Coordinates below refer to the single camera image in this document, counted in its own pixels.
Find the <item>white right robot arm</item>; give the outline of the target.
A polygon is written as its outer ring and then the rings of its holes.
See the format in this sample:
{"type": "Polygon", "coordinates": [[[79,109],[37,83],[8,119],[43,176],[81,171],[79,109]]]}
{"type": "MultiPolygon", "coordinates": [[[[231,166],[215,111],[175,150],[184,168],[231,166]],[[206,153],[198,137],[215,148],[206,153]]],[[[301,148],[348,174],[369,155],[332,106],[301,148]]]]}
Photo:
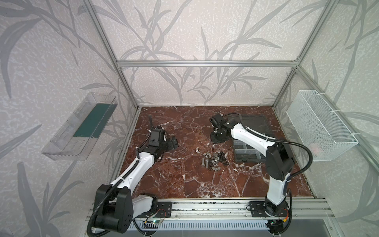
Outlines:
{"type": "Polygon", "coordinates": [[[214,144],[224,143],[230,139],[239,140],[265,157],[265,167],[269,174],[269,188],[265,196],[264,210],[268,216],[275,217],[285,207],[288,183],[292,178],[310,168],[313,162],[313,154],[303,144],[277,140],[247,127],[242,122],[242,115],[240,113],[234,114],[238,115],[238,120],[227,119],[226,115],[222,116],[221,114],[216,114],[210,118],[213,126],[210,139],[214,144]],[[305,150],[309,156],[308,163],[295,173],[292,173],[295,161],[286,150],[288,146],[299,147],[305,150]]]}

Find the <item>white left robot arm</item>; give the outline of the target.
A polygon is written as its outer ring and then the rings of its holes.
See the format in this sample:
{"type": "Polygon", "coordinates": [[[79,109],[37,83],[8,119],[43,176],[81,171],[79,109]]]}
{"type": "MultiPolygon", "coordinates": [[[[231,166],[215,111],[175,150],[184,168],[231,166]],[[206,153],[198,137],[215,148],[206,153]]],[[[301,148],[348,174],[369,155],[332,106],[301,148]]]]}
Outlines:
{"type": "Polygon", "coordinates": [[[177,148],[178,141],[174,136],[166,137],[161,126],[152,127],[146,141],[136,149],[132,164],[113,182],[97,189],[86,234],[89,237],[101,237],[109,232],[123,234],[139,215],[156,213],[158,202],[154,195],[139,195],[136,198],[132,195],[158,159],[177,148]]]}

